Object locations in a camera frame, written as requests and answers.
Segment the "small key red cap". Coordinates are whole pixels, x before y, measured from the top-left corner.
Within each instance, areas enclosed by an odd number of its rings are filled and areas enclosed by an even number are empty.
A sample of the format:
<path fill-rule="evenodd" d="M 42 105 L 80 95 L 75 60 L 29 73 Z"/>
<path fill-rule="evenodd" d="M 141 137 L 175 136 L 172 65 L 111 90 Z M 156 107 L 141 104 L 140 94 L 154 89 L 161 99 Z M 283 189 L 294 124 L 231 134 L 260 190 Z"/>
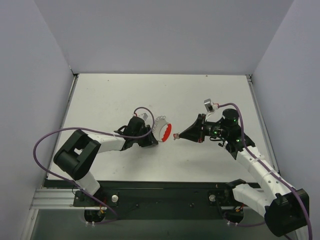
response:
<path fill-rule="evenodd" d="M 179 133 L 174 133 L 174 134 L 173 134 L 173 139 L 174 139 L 174 140 L 180 139 L 180 134 L 179 134 Z"/>

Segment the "metal key holder red handle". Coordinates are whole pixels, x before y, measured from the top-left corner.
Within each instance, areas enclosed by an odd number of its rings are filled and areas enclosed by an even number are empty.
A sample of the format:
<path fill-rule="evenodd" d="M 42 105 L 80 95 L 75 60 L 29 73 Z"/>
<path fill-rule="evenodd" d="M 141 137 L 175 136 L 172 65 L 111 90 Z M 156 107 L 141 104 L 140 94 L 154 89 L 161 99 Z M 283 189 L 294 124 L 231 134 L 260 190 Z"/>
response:
<path fill-rule="evenodd" d="M 152 134 L 158 142 L 164 143 L 172 132 L 172 124 L 167 121 L 165 115 L 158 116 L 152 127 Z"/>

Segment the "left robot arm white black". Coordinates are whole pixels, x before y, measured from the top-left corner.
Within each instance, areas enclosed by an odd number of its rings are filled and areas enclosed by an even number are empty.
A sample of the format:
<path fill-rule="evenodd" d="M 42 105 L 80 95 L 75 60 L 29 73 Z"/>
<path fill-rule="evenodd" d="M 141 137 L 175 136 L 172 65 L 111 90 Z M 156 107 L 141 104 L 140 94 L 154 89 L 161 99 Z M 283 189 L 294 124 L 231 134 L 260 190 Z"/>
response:
<path fill-rule="evenodd" d="M 90 173 L 97 154 L 125 151 L 134 144 L 142 148 L 158 145 L 151 126 L 137 116 L 133 116 L 128 125 L 122 126 L 114 133 L 87 134 L 83 130 L 76 130 L 53 157 L 53 162 L 86 191 L 84 199 L 92 206 L 100 204 L 103 199 L 99 190 L 101 185 Z"/>

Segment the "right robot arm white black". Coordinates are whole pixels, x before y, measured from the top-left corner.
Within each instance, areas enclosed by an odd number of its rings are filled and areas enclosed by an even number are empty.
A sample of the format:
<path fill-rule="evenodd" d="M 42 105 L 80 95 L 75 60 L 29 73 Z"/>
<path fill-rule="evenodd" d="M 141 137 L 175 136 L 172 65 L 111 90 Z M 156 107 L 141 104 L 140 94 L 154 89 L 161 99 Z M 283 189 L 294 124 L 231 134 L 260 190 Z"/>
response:
<path fill-rule="evenodd" d="M 174 139 L 195 143 L 204 142 L 206 137 L 219 140 L 219 145 L 248 171 L 263 190 L 259 192 L 238 179 L 227 184 L 231 198 L 262 216 L 275 236 L 285 236 L 307 227 L 311 238 L 309 195 L 304 189 L 295 189 L 265 160 L 256 144 L 244 133 L 239 109 L 225 109 L 217 122 L 208 121 L 208 117 L 208 114 L 199 114 L 190 127 L 175 133 Z"/>

